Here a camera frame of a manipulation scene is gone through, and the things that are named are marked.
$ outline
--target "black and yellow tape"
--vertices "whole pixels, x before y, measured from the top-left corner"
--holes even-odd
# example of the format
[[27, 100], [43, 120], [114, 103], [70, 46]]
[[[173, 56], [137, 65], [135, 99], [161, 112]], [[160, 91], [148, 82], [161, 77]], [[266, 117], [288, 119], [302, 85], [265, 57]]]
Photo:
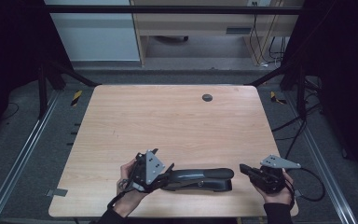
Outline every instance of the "black and yellow tape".
[[79, 98], [80, 98], [81, 92], [82, 92], [82, 91], [77, 91], [77, 92], [75, 93], [74, 99], [72, 100], [72, 103], [71, 103], [71, 106], [76, 106], [76, 105], [77, 105], [77, 101], [78, 101]]
[[277, 97], [275, 96], [275, 92], [271, 92], [271, 102], [276, 102], [276, 103], [280, 103], [281, 105], [286, 105], [286, 101], [285, 100], [278, 100]]

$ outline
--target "black stapler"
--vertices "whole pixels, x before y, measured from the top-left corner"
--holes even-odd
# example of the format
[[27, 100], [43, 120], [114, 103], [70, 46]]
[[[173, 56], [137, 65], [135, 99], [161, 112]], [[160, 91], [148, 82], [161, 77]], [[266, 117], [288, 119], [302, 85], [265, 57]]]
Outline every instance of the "black stapler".
[[212, 191], [232, 190], [231, 178], [234, 172], [228, 168], [169, 170], [166, 190], [205, 189]]

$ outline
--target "black horizontal bar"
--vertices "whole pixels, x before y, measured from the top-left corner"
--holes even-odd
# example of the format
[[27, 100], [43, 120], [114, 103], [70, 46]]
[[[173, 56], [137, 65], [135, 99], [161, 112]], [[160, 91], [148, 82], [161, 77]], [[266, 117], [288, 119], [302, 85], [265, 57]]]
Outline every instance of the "black horizontal bar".
[[25, 9], [45, 9], [49, 13], [167, 13], [167, 14], [257, 14], [300, 15], [320, 9], [303, 7], [201, 7], [201, 6], [26, 6]]

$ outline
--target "white wall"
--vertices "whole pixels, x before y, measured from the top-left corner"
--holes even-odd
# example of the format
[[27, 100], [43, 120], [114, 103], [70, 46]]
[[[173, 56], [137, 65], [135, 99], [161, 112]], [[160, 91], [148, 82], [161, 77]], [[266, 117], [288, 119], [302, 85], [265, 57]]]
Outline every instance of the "white wall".
[[[129, 0], [45, 0], [46, 5], [120, 5]], [[137, 61], [139, 53], [131, 14], [52, 13], [73, 62]]]

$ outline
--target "wooden table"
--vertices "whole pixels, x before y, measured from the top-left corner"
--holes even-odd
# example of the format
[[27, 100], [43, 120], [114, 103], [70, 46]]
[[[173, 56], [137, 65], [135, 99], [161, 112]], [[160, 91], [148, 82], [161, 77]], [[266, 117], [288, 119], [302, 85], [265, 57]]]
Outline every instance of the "wooden table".
[[[203, 94], [212, 101], [203, 101]], [[153, 148], [166, 167], [175, 163], [174, 170], [232, 169], [233, 190], [158, 189], [131, 217], [265, 215], [261, 195], [239, 164], [259, 168], [279, 153], [256, 88], [230, 85], [95, 88], [58, 186], [68, 192], [54, 196], [50, 215], [99, 217], [116, 195], [120, 165]]]

